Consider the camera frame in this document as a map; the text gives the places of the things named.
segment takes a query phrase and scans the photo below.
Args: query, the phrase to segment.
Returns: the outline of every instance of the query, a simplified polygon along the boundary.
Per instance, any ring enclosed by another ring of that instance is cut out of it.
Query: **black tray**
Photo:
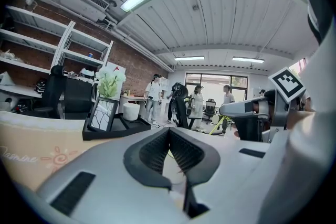
[[[95,132],[88,128],[89,118],[90,115],[87,116],[82,131],[84,141],[125,137],[151,129],[151,125],[142,118],[138,117],[135,121],[127,121],[124,119],[123,113],[119,113],[114,115],[112,127],[109,132]]]

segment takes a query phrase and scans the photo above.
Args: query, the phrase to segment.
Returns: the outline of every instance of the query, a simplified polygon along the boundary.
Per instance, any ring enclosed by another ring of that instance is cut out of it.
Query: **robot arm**
[[[289,68],[283,68],[270,76],[269,80],[274,84],[276,89],[266,92],[263,97],[225,104],[219,109],[221,115],[234,118],[256,118],[261,122],[271,120],[270,129],[261,134],[263,142],[267,143],[272,141],[277,132],[286,129],[290,109],[296,108],[297,100],[303,96],[306,90],[302,82]],[[254,109],[255,106],[259,106],[258,113]],[[243,122],[239,120],[237,124],[238,131],[241,124]]]

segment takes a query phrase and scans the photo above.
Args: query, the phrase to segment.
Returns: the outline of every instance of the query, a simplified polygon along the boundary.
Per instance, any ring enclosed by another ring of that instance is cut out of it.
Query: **wall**
[[[199,71],[199,70],[177,70],[173,73],[169,73],[169,85],[172,87],[176,82],[185,83],[185,77],[187,73],[203,73],[203,74],[221,74],[221,75],[236,75],[236,76],[244,76],[248,79],[247,86],[247,99],[253,98],[252,88],[261,87],[262,89],[269,90],[273,89],[272,85],[268,81],[267,76],[256,75],[256,74],[248,74],[248,73],[239,73],[239,72],[220,72],[220,71]]]
[[[10,5],[23,8],[24,2],[22,0],[13,0],[13,2]],[[140,54],[127,44],[123,43],[122,41],[117,40],[105,30],[85,20],[82,20],[62,9],[53,7],[40,1],[38,1],[38,6],[35,8],[34,12],[36,14],[40,14],[42,16],[48,17],[50,19],[56,20],[66,25],[68,25],[69,22],[73,20],[76,22],[75,29],[82,31],[97,39],[100,39],[106,43],[110,43],[110,41],[113,40],[114,43],[110,55],[108,57],[108,61],[126,68],[125,73],[126,82],[123,84],[123,90],[130,89],[132,94],[143,95],[147,84],[152,80],[152,77],[155,73],[158,73],[164,76],[165,78],[168,77],[168,72],[157,66],[153,61],[146,58],[144,55]],[[20,33],[26,36],[40,39],[51,44],[55,43],[55,36],[48,35],[47,33],[41,31],[36,31],[33,28],[29,28],[29,30],[27,30],[24,27],[21,28],[22,29],[17,30],[17,32],[20,31]],[[2,50],[11,48],[11,46],[12,46],[11,44],[7,44],[6,47],[2,48]],[[20,48],[20,56],[24,57],[25,59],[28,56],[28,60],[34,66],[44,67],[49,65],[50,63],[49,59],[50,57],[48,57],[49,54],[38,51],[41,53],[35,52],[37,55],[35,54],[33,55],[31,51],[33,49],[25,46],[20,46],[19,48]],[[84,55],[87,55],[89,53],[88,48],[83,46],[76,46],[76,44],[71,44],[70,49],[75,52],[82,53]],[[96,54],[97,52],[94,51],[93,52],[94,57],[99,58],[100,55],[96,56]],[[86,65],[75,61],[66,60],[65,66],[67,71],[74,71],[78,73]],[[20,83],[31,87],[37,81],[36,77],[38,77],[38,75],[36,75],[36,72],[34,73],[34,75],[31,75],[31,72],[28,71],[25,80],[23,80],[22,72],[25,73],[26,70],[27,69],[23,68],[12,69],[12,65],[10,66],[10,69],[8,69],[7,65],[3,65],[3,63],[0,63],[1,72],[8,71],[10,76],[13,77],[14,82],[17,81],[18,84]]]

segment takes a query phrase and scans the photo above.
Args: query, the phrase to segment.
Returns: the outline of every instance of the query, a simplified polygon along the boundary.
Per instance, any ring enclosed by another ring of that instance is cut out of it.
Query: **sun logo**
[[[49,163],[46,165],[48,169],[52,168],[51,173],[56,172],[58,169],[66,165],[69,161],[71,161],[73,158],[71,156],[77,154],[78,151],[71,151],[68,153],[68,150],[65,149],[62,153],[58,146],[55,146],[55,151],[50,152],[51,157],[41,157],[41,161],[49,161]]]

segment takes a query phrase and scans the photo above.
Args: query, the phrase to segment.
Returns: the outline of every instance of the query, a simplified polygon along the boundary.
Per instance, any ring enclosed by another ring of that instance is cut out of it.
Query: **air conditioner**
[[[60,0],[61,5],[94,22],[103,20],[109,6],[106,0]]]
[[[97,8],[91,6],[83,0],[60,0],[62,6],[82,15],[83,17],[97,22],[98,20],[104,20],[106,14]]]

